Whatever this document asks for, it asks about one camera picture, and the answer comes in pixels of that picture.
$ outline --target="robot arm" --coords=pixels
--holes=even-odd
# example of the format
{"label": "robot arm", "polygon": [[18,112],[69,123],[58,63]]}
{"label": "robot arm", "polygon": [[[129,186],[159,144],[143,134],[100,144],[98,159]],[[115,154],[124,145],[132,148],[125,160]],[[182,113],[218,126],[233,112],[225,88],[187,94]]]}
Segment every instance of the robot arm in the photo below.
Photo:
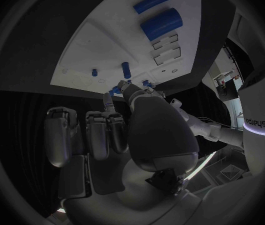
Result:
{"label": "robot arm", "polygon": [[182,106],[182,103],[177,99],[173,99],[170,104],[183,117],[183,119],[188,124],[194,136],[200,135],[212,142],[221,141],[223,143],[244,149],[242,131],[221,127],[220,124],[215,122],[209,122],[209,123],[203,122],[197,117],[190,115],[186,113],[184,110],[182,110],[180,108]]}

